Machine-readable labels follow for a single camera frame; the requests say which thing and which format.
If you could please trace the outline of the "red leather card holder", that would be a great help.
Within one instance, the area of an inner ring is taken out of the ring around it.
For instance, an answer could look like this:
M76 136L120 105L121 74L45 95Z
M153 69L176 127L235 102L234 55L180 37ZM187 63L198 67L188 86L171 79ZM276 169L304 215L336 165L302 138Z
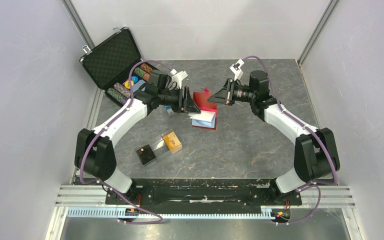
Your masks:
M191 124L194 128L214 131L217 129L218 105L208 101L211 96L210 91L204 87L202 91L193 93L193 101L201 111L198 116L191 117Z

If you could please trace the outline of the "clear plastic card box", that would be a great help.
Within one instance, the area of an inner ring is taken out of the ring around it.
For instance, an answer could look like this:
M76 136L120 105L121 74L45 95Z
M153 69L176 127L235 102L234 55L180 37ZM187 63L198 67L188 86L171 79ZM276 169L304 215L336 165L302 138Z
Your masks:
M173 153L171 153L169 151L167 145L165 144L165 142L163 140L163 135L166 135L166 134L168 134L170 132L174 132L175 133L175 131L172 130L172 129L167 130L167 131L163 132L162 134L159 134L156 137L148 140L148 142L145 142L144 144L141 144L136 150L138 150L142 146L150 145L152 150L154 151L154 153L156 155L156 159L151 161L150 163L158 161L158 160L163 160L163 159L169 157L170 155L173 155Z

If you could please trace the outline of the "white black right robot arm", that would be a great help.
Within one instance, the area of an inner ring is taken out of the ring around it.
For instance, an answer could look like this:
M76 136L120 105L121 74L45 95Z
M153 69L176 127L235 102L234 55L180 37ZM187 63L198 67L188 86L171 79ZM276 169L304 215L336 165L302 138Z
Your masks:
M249 84L229 78L209 102L231 106L235 102L249 103L252 113L275 127L294 144L293 167L273 179L269 199L282 204L293 191L301 192L311 185L337 185L340 169L334 133L327 127L317 128L293 115L270 94L270 80L263 70L249 75Z

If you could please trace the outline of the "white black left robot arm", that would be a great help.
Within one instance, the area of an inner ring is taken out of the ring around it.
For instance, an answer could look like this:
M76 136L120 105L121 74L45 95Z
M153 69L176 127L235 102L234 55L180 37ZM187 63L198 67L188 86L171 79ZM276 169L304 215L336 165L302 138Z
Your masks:
M84 128L78 133L74 165L82 174L118 191L117 196L125 204L133 203L137 190L132 187L133 180L117 168L114 148L128 130L159 106L170 106L175 113L200 113L189 87L182 84L187 77L184 70L169 74L152 71L148 81L112 117L92 130Z

